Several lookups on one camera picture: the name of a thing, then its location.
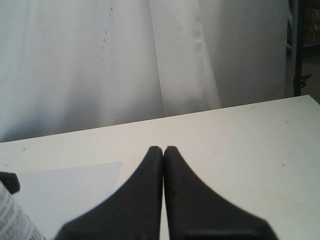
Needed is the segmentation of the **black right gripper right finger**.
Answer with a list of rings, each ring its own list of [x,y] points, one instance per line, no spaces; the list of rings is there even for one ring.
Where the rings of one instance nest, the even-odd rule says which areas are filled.
[[[276,240],[259,218],[221,197],[189,167],[179,150],[164,152],[164,196],[172,240]]]

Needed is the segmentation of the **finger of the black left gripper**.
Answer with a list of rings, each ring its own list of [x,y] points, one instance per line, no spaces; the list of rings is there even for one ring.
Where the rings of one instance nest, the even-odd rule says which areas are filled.
[[[8,192],[13,195],[20,191],[20,182],[18,176],[12,172],[0,172],[0,182],[5,186]]]

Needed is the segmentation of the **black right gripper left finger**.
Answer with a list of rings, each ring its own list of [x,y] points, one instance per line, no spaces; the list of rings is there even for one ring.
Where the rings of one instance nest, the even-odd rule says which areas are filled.
[[[163,152],[151,146],[130,178],[108,199],[62,226],[57,240],[158,240]]]

